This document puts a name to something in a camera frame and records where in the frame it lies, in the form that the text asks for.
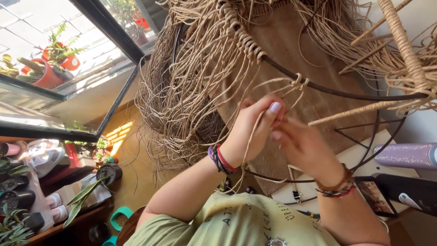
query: sneaker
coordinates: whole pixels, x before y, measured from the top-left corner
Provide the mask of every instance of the sneaker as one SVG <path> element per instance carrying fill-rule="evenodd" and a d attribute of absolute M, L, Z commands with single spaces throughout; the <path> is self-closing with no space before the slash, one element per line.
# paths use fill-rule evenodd
<path fill-rule="evenodd" d="M 46 176 L 64 156 L 65 150 L 57 147 L 32 157 L 33 163 L 31 162 L 31 164 L 33 169 L 35 169 L 37 177 L 40 179 Z"/>
<path fill-rule="evenodd" d="M 55 149 L 59 146 L 59 140 L 56 139 L 38 139 L 27 144 L 30 157 L 42 154 L 47 150 Z"/>
<path fill-rule="evenodd" d="M 50 209 L 59 207 L 62 205 L 62 200 L 59 194 L 53 193 L 45 198 L 45 201 L 47 202 L 47 205 L 50 207 Z"/>
<path fill-rule="evenodd" d="M 51 209 L 50 213 L 55 223 L 62 222 L 68 217 L 67 208 L 64 205 Z"/>

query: purple water bottle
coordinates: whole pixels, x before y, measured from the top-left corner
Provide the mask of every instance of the purple water bottle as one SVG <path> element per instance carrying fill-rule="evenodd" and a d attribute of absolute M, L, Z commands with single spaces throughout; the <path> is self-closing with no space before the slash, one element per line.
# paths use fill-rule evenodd
<path fill-rule="evenodd" d="M 380 144 L 373 153 L 381 149 Z M 389 144 L 375 157 L 383 166 L 437 170 L 437 143 Z"/>

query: purple bracelet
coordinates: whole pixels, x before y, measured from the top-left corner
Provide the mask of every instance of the purple bracelet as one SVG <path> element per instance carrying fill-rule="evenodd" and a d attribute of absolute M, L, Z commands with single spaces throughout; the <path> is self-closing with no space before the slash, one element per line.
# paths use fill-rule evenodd
<path fill-rule="evenodd" d="M 208 148 L 208 155 L 209 155 L 209 157 L 211 158 L 211 160 L 214 162 L 215 166 L 217 167 L 218 172 L 220 172 L 221 169 L 220 169 L 220 167 L 219 167 L 219 163 L 217 162 L 217 159 L 214 158 L 214 156 L 213 156 L 213 154 L 212 154 L 212 151 L 213 151 L 213 146 L 211 145 L 211 146 L 209 146 L 209 148 Z"/>

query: hand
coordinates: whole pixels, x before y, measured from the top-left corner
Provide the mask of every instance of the hand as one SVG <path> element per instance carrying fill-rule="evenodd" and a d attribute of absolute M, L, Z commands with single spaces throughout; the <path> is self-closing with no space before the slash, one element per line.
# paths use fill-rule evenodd
<path fill-rule="evenodd" d="M 284 117 L 273 129 L 271 139 L 287 153 L 294 166 L 324 186 L 335 186 L 343 179 L 343 165 L 339 163 L 316 128 Z"/>
<path fill-rule="evenodd" d="M 241 103 L 240 108 L 234 127 L 220 147 L 223 158 L 234 168 L 243 162 L 250 135 L 259 115 L 265 110 L 250 142 L 246 161 L 254 159 L 263 150 L 270 128 L 278 126 L 285 113 L 284 101 L 274 94 L 268 94 L 256 103 L 247 98 Z"/>

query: woman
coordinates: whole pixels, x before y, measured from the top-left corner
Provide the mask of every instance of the woman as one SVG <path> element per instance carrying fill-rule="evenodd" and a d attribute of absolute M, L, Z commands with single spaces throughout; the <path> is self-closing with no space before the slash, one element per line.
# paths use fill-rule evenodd
<path fill-rule="evenodd" d="M 225 172 L 242 164 L 262 112 L 246 160 L 261 152 L 271 133 L 293 165 L 317 180 L 321 224 L 265 196 L 214 192 Z M 284 113 L 273 94 L 244 100 L 224 144 L 156 192 L 125 246 L 388 246 L 384 226 L 318 131 Z"/>

